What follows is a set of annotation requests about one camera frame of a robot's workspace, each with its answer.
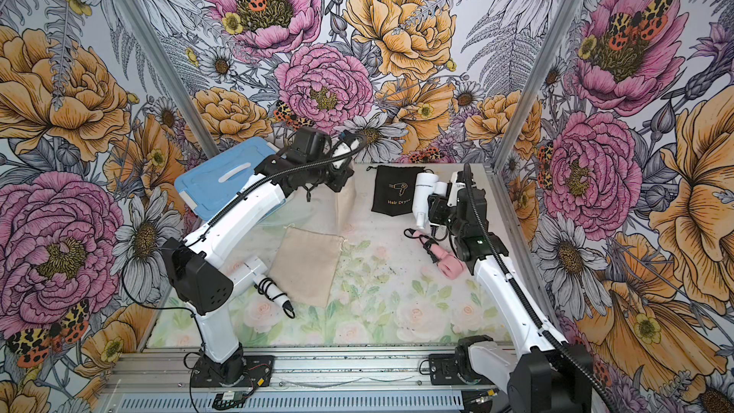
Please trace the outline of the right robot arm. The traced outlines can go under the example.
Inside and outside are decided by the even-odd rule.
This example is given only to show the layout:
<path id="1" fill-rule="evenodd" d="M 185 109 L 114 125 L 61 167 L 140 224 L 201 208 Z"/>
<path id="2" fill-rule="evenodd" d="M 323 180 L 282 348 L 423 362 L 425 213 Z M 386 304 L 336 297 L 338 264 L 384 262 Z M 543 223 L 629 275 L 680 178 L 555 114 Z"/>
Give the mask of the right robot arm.
<path id="1" fill-rule="evenodd" d="M 529 295 L 507 247 L 489 231 L 484 191 L 461 185 L 452 191 L 453 199 L 430 192 L 424 218 L 447 228 L 459 261 L 506 319 L 514 347 L 508 353 L 489 337 L 463 338 L 455 350 L 457 378 L 495 385 L 512 412 L 592 411 L 592 357 L 584 346 L 569 344 Z"/>

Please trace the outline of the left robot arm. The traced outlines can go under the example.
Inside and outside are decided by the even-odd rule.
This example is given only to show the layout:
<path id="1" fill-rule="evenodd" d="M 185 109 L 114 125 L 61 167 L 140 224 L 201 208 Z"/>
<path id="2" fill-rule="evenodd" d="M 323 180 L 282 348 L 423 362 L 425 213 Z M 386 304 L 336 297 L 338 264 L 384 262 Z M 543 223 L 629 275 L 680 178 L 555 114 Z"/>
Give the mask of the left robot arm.
<path id="1" fill-rule="evenodd" d="M 191 311 L 202 340 L 191 386 L 239 386 L 248 378 L 244 349 L 229 315 L 233 298 L 255 289 L 290 319 L 296 315 L 292 300 L 266 275 L 259 258 L 227 269 L 238 244 L 298 189 L 326 185 L 342 191 L 354 174 L 352 160 L 365 145 L 361 134 L 344 132 L 333 143 L 325 133 L 303 127 L 290 145 L 256 163 L 242 189 L 202 227 L 164 243 L 167 279 Z"/>

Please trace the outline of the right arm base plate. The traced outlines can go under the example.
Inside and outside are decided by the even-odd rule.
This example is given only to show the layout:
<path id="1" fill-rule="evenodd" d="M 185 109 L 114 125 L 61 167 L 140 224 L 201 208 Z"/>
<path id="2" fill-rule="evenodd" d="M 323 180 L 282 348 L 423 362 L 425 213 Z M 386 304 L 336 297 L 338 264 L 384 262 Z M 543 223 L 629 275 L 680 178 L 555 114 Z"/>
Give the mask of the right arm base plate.
<path id="1" fill-rule="evenodd" d="M 491 385 L 484 376 L 475 373 L 456 355 L 431 354 L 428 357 L 428 376 L 432 385 Z"/>

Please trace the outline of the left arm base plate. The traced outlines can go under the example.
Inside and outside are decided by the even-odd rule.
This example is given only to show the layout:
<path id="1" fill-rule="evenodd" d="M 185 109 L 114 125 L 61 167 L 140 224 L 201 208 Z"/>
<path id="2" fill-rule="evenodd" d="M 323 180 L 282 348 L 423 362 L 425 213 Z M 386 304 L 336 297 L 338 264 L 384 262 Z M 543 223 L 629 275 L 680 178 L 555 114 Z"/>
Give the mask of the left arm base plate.
<path id="1" fill-rule="evenodd" d="M 224 363 L 207 356 L 194 365 L 192 388 L 255 388 L 268 387 L 273 376 L 275 357 L 233 354 Z"/>

